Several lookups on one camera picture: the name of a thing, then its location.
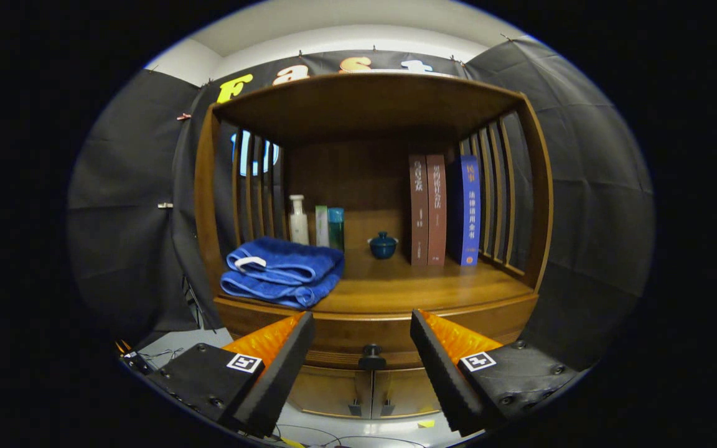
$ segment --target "green bottle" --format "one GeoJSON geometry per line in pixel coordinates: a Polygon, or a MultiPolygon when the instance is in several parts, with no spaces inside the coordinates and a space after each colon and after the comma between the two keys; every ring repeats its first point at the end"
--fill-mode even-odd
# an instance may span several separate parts
{"type": "Polygon", "coordinates": [[[345,210],[328,207],[328,246],[345,251],[345,210]]]}

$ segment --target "blue tea cup with lid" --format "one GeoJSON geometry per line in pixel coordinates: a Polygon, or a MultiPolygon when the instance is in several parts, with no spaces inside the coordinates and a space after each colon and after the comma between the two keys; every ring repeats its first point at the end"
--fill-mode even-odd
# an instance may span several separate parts
{"type": "Polygon", "coordinates": [[[378,238],[367,240],[370,245],[370,251],[378,260],[385,260],[394,255],[398,242],[400,242],[398,238],[387,237],[386,232],[378,232],[378,238]]]}

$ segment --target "white bottle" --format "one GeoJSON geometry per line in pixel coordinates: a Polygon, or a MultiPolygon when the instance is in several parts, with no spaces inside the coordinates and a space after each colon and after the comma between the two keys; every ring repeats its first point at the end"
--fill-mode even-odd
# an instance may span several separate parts
{"type": "Polygon", "coordinates": [[[308,218],[304,213],[304,196],[290,195],[289,200],[293,201],[293,212],[289,214],[290,239],[308,246],[308,218]]]}

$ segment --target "cabinet door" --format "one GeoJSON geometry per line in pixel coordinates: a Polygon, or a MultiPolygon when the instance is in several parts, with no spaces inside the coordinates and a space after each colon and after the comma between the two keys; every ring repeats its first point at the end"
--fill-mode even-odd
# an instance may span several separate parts
{"type": "Polygon", "coordinates": [[[370,419],[371,373],[302,366],[288,402],[311,414],[370,419]]]}
{"type": "Polygon", "coordinates": [[[372,418],[389,419],[441,410],[424,368],[375,371],[372,418]]]}

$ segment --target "yellow tag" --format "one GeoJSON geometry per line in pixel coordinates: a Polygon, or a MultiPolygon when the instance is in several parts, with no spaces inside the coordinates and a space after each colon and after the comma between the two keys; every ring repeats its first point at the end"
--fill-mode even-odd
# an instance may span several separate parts
{"type": "Polygon", "coordinates": [[[289,440],[287,437],[282,437],[281,440],[284,441],[289,446],[294,446],[295,448],[306,448],[305,446],[299,444],[298,442],[295,442],[294,440],[289,440]]]}

